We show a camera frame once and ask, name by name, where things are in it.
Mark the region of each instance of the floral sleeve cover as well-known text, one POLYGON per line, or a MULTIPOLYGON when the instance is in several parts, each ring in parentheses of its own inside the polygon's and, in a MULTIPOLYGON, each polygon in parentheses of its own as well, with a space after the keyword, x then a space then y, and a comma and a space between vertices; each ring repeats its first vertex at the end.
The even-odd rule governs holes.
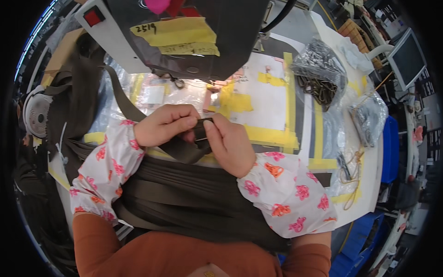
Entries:
POLYGON ((326 191, 297 155, 256 154, 251 171, 238 180, 241 194, 260 209, 283 238, 334 230, 337 212, 326 191))
POLYGON ((137 171, 144 155, 135 140, 134 124, 123 120, 110 126, 103 143, 79 168, 69 190, 73 214, 87 211, 117 224, 111 204, 121 196, 120 186, 137 171))

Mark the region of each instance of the woman's right hand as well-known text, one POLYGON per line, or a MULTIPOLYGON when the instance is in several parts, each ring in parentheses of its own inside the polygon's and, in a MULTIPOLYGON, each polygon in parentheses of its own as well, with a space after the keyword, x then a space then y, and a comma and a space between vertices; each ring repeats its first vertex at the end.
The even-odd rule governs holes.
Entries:
POLYGON ((243 125, 231 123, 219 113, 214 123, 205 120, 206 137, 218 163, 237 178, 245 177, 254 166, 256 156, 243 125))

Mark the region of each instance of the woman's left hand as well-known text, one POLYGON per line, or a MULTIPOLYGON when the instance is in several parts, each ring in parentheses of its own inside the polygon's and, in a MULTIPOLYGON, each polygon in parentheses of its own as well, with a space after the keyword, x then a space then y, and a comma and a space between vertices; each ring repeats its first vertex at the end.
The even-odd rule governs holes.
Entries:
POLYGON ((183 133, 182 138, 194 141, 192 128, 200 115, 193 105, 163 105, 134 126, 137 143, 143 147, 155 147, 183 133))

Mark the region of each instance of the orange sweater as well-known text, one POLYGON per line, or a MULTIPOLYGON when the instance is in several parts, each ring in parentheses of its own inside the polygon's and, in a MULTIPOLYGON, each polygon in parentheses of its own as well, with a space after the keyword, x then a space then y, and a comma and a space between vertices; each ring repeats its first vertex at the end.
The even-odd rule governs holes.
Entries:
POLYGON ((209 263, 230 277, 327 277, 330 268, 331 251, 322 244, 293 249, 280 267, 251 242, 222 244, 151 231, 121 247, 111 225, 93 214, 74 217, 73 231, 81 277, 184 277, 209 263))

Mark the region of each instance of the cardboard box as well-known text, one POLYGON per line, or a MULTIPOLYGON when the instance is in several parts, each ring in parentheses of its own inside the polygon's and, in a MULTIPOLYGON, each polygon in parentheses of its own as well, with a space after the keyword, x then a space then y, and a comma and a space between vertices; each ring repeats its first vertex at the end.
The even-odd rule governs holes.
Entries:
POLYGON ((85 33, 86 30, 84 28, 80 28, 65 34, 62 41, 57 46, 57 49, 55 49, 55 52, 52 54, 48 65, 46 66, 45 73, 40 83, 42 86, 50 85, 57 72, 74 51, 77 39, 85 33))

